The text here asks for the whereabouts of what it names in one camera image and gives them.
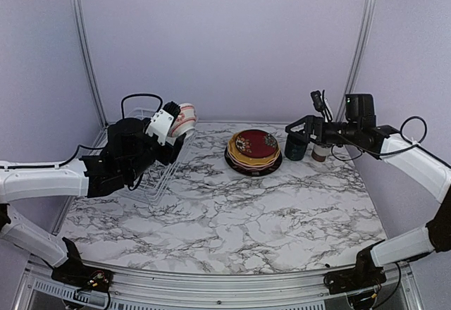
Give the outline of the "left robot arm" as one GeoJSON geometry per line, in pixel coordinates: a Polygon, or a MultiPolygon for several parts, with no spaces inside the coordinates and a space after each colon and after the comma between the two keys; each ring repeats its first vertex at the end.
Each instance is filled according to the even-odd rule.
{"type": "Polygon", "coordinates": [[[150,118],[122,117],[107,128],[107,143],[99,154],[72,156],[64,162],[13,164],[1,162],[1,238],[40,257],[74,285],[84,285],[89,270],[75,244],[57,237],[21,216],[11,202],[39,197],[107,197],[136,190],[144,172],[155,162],[173,163],[184,144],[167,136],[181,107],[160,103],[150,118]]]}

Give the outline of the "mauve polka dot plate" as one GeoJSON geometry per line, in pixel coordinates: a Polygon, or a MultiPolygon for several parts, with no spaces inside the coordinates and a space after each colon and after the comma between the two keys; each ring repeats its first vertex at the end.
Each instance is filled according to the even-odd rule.
{"type": "Polygon", "coordinates": [[[283,157],[279,156],[275,161],[273,161],[272,163],[269,164],[265,164],[265,165],[258,165],[258,166],[251,166],[251,165],[247,165],[247,164],[243,164],[240,163],[232,158],[230,158],[229,156],[225,156],[225,159],[228,162],[231,162],[233,166],[238,167],[239,169],[243,169],[246,171],[254,171],[254,172],[260,172],[266,169],[269,169],[272,166],[275,166],[277,163],[281,162],[283,157]]]}

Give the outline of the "yellow polka dot plate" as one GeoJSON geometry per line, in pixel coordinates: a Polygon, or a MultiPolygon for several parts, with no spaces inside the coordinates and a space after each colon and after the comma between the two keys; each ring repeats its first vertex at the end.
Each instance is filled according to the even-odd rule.
{"type": "Polygon", "coordinates": [[[237,134],[240,132],[235,133],[230,140],[228,141],[228,153],[236,160],[238,160],[239,162],[242,163],[246,163],[249,165],[264,165],[264,164],[268,164],[272,161],[274,161],[276,158],[278,158],[278,156],[280,155],[280,146],[278,144],[278,150],[275,154],[273,154],[272,156],[266,157],[266,158],[262,158],[262,159],[253,159],[250,158],[248,156],[245,156],[243,154],[241,154],[237,148],[235,147],[235,138],[237,136],[237,134]]]}

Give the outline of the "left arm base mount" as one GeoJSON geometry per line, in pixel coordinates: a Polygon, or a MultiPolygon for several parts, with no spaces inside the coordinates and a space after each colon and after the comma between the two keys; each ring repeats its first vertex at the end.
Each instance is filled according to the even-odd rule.
{"type": "Polygon", "coordinates": [[[109,291],[112,277],[112,271],[91,266],[54,268],[51,274],[53,280],[72,285],[78,291],[94,290],[105,293],[109,291]]]}

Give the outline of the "pink bear plate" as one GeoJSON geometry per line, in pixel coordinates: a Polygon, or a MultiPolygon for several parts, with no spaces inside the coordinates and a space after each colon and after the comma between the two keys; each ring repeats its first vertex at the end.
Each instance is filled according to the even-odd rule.
{"type": "Polygon", "coordinates": [[[272,161],[272,162],[270,162],[268,164],[264,164],[264,165],[249,165],[249,164],[242,163],[242,162],[239,162],[238,160],[234,159],[227,151],[225,152],[225,158],[231,160],[232,163],[238,165],[241,168],[244,168],[246,170],[255,170],[255,171],[261,171],[263,169],[267,169],[267,168],[275,165],[276,161],[281,159],[281,157],[279,156],[274,161],[272,161]]]}

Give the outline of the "black rimmed cream plate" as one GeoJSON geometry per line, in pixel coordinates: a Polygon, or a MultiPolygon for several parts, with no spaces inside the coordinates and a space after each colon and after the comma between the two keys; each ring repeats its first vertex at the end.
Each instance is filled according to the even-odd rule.
{"type": "Polygon", "coordinates": [[[246,169],[240,165],[237,165],[234,163],[231,159],[231,156],[228,154],[228,150],[225,149],[223,152],[224,159],[226,163],[236,172],[241,173],[243,175],[249,176],[249,177],[260,177],[265,176],[274,173],[276,170],[278,170],[283,162],[283,156],[280,154],[276,161],[268,166],[267,168],[263,168],[261,170],[254,169],[246,169]]]}

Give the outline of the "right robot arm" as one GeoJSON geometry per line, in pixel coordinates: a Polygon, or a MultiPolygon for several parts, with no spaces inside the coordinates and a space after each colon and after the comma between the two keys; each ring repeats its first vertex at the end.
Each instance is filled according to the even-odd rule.
{"type": "Polygon", "coordinates": [[[450,250],[450,165],[420,142],[407,139],[402,130],[378,126],[371,94],[347,94],[343,122],[308,115],[289,124],[285,131],[302,144],[353,146],[401,170],[440,204],[425,225],[361,250],[349,273],[355,287],[366,286],[385,265],[450,250]]]}

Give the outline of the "cream brown cup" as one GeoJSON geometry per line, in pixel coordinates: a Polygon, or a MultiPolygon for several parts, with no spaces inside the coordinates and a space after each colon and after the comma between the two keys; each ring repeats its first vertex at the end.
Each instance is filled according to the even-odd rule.
{"type": "Polygon", "coordinates": [[[311,157],[318,162],[324,162],[331,154],[331,145],[315,144],[311,151],[311,157]]]}

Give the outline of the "dark red floral plate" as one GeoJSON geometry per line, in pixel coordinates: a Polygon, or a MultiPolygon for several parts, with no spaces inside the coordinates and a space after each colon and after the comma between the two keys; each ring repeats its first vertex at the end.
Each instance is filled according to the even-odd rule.
{"type": "Polygon", "coordinates": [[[278,142],[273,135],[263,130],[244,130],[237,134],[235,147],[245,156],[262,159],[277,152],[278,142]]]}

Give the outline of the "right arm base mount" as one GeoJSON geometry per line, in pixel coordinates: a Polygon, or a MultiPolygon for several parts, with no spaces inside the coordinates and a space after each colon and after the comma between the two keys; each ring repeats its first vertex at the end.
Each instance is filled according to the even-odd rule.
{"type": "Polygon", "coordinates": [[[353,292],[375,285],[381,285],[387,280],[382,268],[357,267],[331,271],[324,275],[323,284],[331,295],[343,292],[353,292]]]}

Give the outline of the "dark green mug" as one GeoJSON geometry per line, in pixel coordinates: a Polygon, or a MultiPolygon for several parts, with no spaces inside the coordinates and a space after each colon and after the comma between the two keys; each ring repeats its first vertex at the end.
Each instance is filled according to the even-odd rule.
{"type": "Polygon", "coordinates": [[[307,151],[308,141],[288,135],[285,143],[285,157],[291,161],[301,161],[307,151]]]}

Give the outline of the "white red patterned bowl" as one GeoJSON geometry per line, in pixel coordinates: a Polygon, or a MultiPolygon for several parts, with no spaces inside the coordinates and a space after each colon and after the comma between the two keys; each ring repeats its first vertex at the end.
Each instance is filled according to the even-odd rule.
{"type": "Polygon", "coordinates": [[[181,104],[180,113],[169,130],[168,136],[176,138],[186,134],[189,137],[194,132],[196,124],[197,114],[194,105],[191,103],[181,104]]]}

